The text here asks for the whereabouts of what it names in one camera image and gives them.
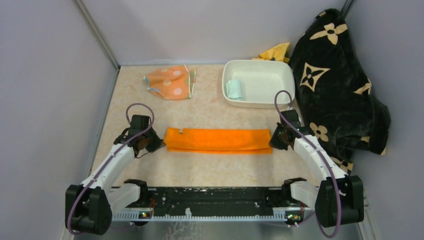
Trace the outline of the plain bright orange towel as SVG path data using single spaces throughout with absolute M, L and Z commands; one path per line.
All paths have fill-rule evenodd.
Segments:
M 267 155 L 273 152 L 269 146 L 270 140 L 271 134 L 268 129 L 169 127 L 164 143 L 169 152 Z

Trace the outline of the orange polka dot towel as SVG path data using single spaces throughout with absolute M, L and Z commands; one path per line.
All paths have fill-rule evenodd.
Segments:
M 185 64 L 156 69 L 143 76 L 147 92 L 163 100 L 188 100 L 193 97 L 197 70 Z

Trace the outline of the light mint green towel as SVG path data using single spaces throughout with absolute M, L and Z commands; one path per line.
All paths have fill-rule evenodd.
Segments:
M 231 79 L 229 80 L 226 85 L 226 96 L 230 100 L 234 101 L 243 101 L 244 95 L 243 95 L 243 83 L 240 79 Z

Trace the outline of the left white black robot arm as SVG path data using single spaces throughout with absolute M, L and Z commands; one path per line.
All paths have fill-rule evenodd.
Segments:
M 145 181 L 128 179 L 116 189 L 113 184 L 141 150 L 153 153 L 163 146 L 163 140 L 153 129 L 154 121 L 154 116 L 133 115 L 130 126 L 115 139 L 110 153 L 94 173 L 67 188 L 65 227 L 72 235 L 103 235 L 114 215 L 130 204 L 144 207 L 149 203 Z

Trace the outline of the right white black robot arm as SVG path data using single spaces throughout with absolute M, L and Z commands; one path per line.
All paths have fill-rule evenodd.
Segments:
M 283 203 L 295 206 L 301 202 L 310 207 L 324 228 L 362 222 L 365 217 L 362 180 L 357 175 L 348 175 L 331 159 L 318 138 L 301 125 L 296 110 L 281 111 L 279 117 L 269 146 L 278 150 L 292 148 L 320 180 L 319 186 L 301 177 L 285 180 Z

